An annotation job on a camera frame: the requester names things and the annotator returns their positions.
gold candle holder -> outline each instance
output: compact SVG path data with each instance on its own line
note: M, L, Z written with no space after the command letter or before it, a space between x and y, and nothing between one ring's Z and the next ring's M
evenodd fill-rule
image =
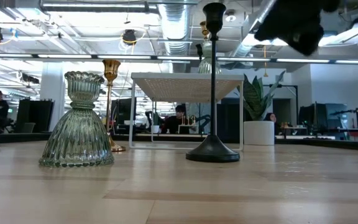
M200 22L200 26L201 26L201 33L204 35L204 40L207 41L208 40L208 35L209 35L209 31L206 28L206 22Z
M120 66L121 62L117 60L103 60L104 64L104 77L107 79L107 110L106 110L106 130L109 136L110 142L110 149L112 152L121 152L125 151L125 147L119 146L116 144L110 135L110 114L111 114L111 87L112 81L114 81L118 76L118 67Z

ceiling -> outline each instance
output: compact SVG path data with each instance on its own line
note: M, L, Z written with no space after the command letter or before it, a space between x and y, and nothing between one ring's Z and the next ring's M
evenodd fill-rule
M227 9L233 9L236 20L227 22L224 20L223 28L219 32L218 54L229 56L250 34L244 32L249 26L253 15L259 13L265 2L261 0L245 1L223 1ZM53 2L66 3L67 0ZM109 1L117 5L124 5L122 12L103 12L100 8L87 11L66 11L59 9L45 11L42 7L34 5L17 7L0 7L0 27L4 40L0 45L0 53L23 53L23 54L134 54L134 55L165 55L167 54L167 43L173 42L166 38L166 30L162 27L162 19L159 14L131 12L127 6L138 4L133 1ZM150 8L154 9L156 2L148 1ZM187 0L188 11L188 33L182 42L189 45L189 51L185 55L196 53L196 44L202 43L200 22L205 20L202 12L203 7L213 1ZM358 1L347 0L342 4L339 12L333 14L322 14L322 26L325 30L342 34L345 32L353 19L358 16ZM135 45L126 45L121 39L125 30L135 30L137 42ZM260 45L261 43L247 42L251 48L248 57L280 57L280 58L304 58L288 46L282 45ZM311 56L311 58L351 58L358 59L358 34L351 38L333 41L326 44ZM286 68L289 72L297 69L302 64L272 63L269 68ZM264 63L254 63L252 68L264 67ZM25 96L34 99L39 98L40 85L31 85L20 81L18 71L38 78L42 82L42 62L23 60L4 60L0 58L0 88L4 93L11 96L11 101L16 102ZM80 70L84 72L102 73L101 62L65 62L65 70ZM171 72L170 63L131 63L124 62L119 69L119 78L114 81L116 89L114 97L127 97L131 87L131 72ZM104 110L106 96L101 95L97 103L97 110ZM151 109L150 102L144 102L145 110Z

black candlestick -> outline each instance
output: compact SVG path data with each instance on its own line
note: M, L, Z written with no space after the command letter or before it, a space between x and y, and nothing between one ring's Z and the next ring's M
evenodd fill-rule
M206 28L211 33L211 134L195 149L186 153L186 159L199 162L237 162L240 155L226 147L215 132L215 84L216 84L216 41L217 33L223 26L223 14L226 7L221 3L209 3L204 8Z

